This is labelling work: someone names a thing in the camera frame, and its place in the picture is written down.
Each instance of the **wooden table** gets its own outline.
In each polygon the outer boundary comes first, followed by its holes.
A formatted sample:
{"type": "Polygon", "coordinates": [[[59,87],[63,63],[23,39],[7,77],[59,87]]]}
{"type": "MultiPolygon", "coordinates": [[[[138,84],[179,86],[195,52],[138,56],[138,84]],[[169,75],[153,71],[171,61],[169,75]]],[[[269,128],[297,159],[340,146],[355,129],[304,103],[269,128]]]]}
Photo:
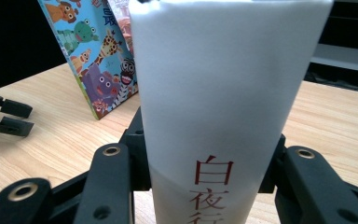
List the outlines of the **wooden table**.
{"type": "MultiPolygon", "coordinates": [[[[28,177],[55,187],[87,171],[94,151],[118,141],[140,105],[136,94],[97,121],[67,64],[0,89],[34,108],[29,136],[0,133],[0,190],[28,177]]],[[[286,122],[286,145],[316,149],[358,186],[358,92],[304,82],[286,122]]],[[[155,223],[152,192],[136,192],[136,223],[155,223]]],[[[279,223],[273,195],[258,195],[247,223],[279,223]]]]}

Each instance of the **screw hole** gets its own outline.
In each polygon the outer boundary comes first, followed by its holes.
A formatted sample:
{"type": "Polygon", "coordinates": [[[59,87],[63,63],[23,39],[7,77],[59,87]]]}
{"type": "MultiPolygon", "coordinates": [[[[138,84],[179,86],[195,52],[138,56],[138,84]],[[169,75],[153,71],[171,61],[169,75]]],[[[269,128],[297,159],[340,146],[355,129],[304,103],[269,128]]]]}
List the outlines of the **screw hole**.
{"type": "Polygon", "coordinates": [[[358,216],[356,216],[356,214],[354,214],[353,212],[347,210],[347,209],[338,209],[338,214],[345,218],[346,220],[348,220],[349,222],[353,222],[356,223],[358,222],[358,216]]]}
{"type": "Polygon", "coordinates": [[[119,147],[109,147],[103,151],[105,156],[116,156],[118,153],[120,153],[119,147]]]}
{"type": "Polygon", "coordinates": [[[12,202],[19,202],[34,195],[37,191],[35,183],[25,183],[14,188],[9,194],[8,199],[12,202]]]}
{"type": "Polygon", "coordinates": [[[298,156],[300,156],[302,158],[305,158],[305,159],[313,159],[313,158],[315,158],[315,155],[312,152],[310,152],[310,151],[308,151],[306,149],[298,149],[298,150],[296,150],[296,153],[297,153],[298,156]]]}
{"type": "Polygon", "coordinates": [[[94,211],[94,218],[98,220],[105,219],[109,217],[110,208],[108,206],[100,206],[94,211]]]}

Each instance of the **chinese character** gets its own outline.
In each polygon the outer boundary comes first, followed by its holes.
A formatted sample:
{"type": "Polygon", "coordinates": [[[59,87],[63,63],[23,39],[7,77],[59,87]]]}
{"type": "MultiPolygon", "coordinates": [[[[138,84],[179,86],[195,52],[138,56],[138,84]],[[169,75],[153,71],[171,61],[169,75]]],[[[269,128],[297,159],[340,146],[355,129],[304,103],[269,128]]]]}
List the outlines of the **chinese character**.
{"type": "Polygon", "coordinates": [[[202,214],[202,213],[196,213],[190,217],[193,217],[194,219],[187,222],[187,223],[192,223],[192,224],[198,224],[199,222],[202,222],[202,223],[212,223],[212,224],[216,224],[218,221],[223,221],[224,219],[223,218],[219,218],[219,216],[221,216],[220,213],[217,213],[217,214],[210,214],[210,215],[207,215],[207,214],[202,214]]]}
{"type": "Polygon", "coordinates": [[[115,25],[116,24],[115,16],[113,15],[113,12],[108,7],[103,9],[103,14],[104,14],[103,17],[105,18],[105,25],[107,25],[107,24],[115,25]]]}
{"type": "Polygon", "coordinates": [[[206,162],[197,161],[196,185],[199,183],[228,184],[234,162],[211,162],[214,158],[216,157],[211,155],[206,162]]]}
{"type": "Polygon", "coordinates": [[[192,200],[190,200],[191,202],[195,201],[196,202],[196,210],[199,209],[207,209],[207,208],[215,208],[215,209],[224,209],[225,206],[219,206],[218,203],[220,202],[220,200],[223,199],[223,197],[220,196],[215,196],[216,194],[226,194],[228,193],[228,191],[223,191],[223,192],[213,192],[211,189],[207,189],[208,191],[193,191],[191,190],[190,192],[195,192],[198,193],[198,195],[196,197],[194,197],[192,200]]]}

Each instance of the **children's book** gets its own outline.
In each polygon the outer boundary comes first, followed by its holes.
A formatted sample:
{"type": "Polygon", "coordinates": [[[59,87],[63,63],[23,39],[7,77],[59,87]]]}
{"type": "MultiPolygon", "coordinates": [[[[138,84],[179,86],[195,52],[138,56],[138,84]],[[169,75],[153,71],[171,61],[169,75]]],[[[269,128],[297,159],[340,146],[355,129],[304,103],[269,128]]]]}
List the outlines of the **children's book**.
{"type": "Polygon", "coordinates": [[[96,119],[138,91],[135,64],[107,0],[38,0],[96,119]]]}
{"type": "Polygon", "coordinates": [[[115,14],[121,33],[127,42],[130,52],[133,54],[132,32],[129,3],[130,0],[108,0],[110,8],[115,14]]]}

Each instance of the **black mechanical part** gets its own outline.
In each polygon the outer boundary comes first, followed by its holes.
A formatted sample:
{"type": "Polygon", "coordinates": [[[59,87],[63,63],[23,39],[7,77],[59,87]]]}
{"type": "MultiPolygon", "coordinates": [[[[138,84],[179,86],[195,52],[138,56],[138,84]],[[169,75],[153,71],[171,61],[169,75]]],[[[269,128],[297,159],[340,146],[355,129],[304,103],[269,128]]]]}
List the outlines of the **black mechanical part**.
{"type": "MultiPolygon", "coordinates": [[[[305,147],[286,148],[284,141],[282,135],[259,190],[276,190],[281,223],[358,223],[358,188],[342,181],[318,152],[305,147]]],[[[138,111],[120,144],[96,151],[88,172],[53,190],[38,188],[37,192],[45,196],[35,194],[23,200],[27,204],[10,203],[2,195],[7,196],[7,189],[12,191],[30,181],[4,189],[0,193],[0,220],[4,221],[0,223],[16,223],[8,219],[14,216],[34,217],[31,222],[22,223],[133,223],[132,193],[149,190],[149,177],[138,111]],[[39,201],[29,201],[36,196],[39,201]],[[22,209],[30,206],[32,209],[27,211],[22,209]],[[2,207],[9,212],[8,217],[2,216],[2,207]]]]}
{"type": "Polygon", "coordinates": [[[121,136],[119,143],[125,144],[130,150],[131,190],[150,190],[152,186],[147,163],[141,108],[137,110],[130,127],[121,136]]]}
{"type": "MultiPolygon", "coordinates": [[[[0,96],[0,107],[1,112],[21,117],[24,119],[29,118],[33,108],[29,105],[19,103],[12,100],[5,100],[0,96]]],[[[19,119],[11,119],[8,117],[3,117],[0,120],[0,133],[8,133],[17,136],[28,136],[34,124],[19,119]]]]}
{"type": "Polygon", "coordinates": [[[47,180],[20,180],[0,192],[0,224],[46,223],[52,211],[51,188],[47,180]]]}
{"type": "Polygon", "coordinates": [[[129,173],[130,152],[125,145],[100,147],[94,154],[74,223],[133,223],[129,173]]]}

